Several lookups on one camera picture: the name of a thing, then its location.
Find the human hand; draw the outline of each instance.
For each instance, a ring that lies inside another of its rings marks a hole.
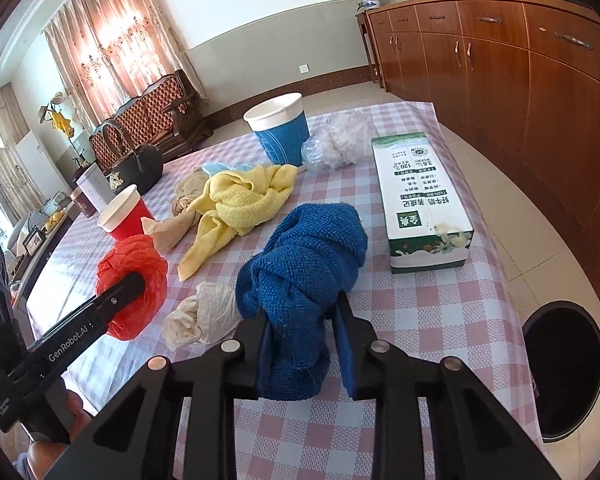
[[[80,396],[71,390],[66,392],[66,405],[69,411],[74,414],[74,421],[71,428],[69,428],[69,440],[73,442],[87,424],[91,422],[91,417],[89,413],[84,411]],[[36,480],[42,480],[45,477],[65,449],[65,444],[58,444],[57,442],[34,442],[29,446],[27,461]]]

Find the white and green box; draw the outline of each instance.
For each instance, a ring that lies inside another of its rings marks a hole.
[[[426,135],[377,137],[371,143],[391,272],[464,264],[474,228]]]

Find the sofa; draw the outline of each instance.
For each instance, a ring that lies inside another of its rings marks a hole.
[[[130,99],[113,115],[129,133],[136,146],[152,144],[165,162],[195,151],[196,145],[213,133],[198,110],[200,97],[182,70],[167,74],[148,86],[142,95]],[[98,126],[89,143],[96,163],[107,174],[118,161],[103,139]],[[123,156],[130,147],[118,136],[110,138]]]

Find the black bucket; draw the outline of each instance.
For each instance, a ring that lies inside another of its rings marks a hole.
[[[552,301],[522,327],[542,439],[577,430],[600,394],[600,329],[581,306]]]

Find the black handbag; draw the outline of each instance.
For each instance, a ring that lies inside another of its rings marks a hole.
[[[129,132],[115,119],[105,120],[101,126],[102,137],[111,151],[119,160],[111,167],[109,173],[109,185],[114,193],[118,194],[131,184],[138,186],[138,193],[144,195],[160,180],[164,161],[162,153],[155,146],[142,144],[135,146],[131,140]],[[131,151],[126,155],[120,155],[120,152],[115,148],[111,139],[109,139],[108,130],[113,128],[131,148]]]

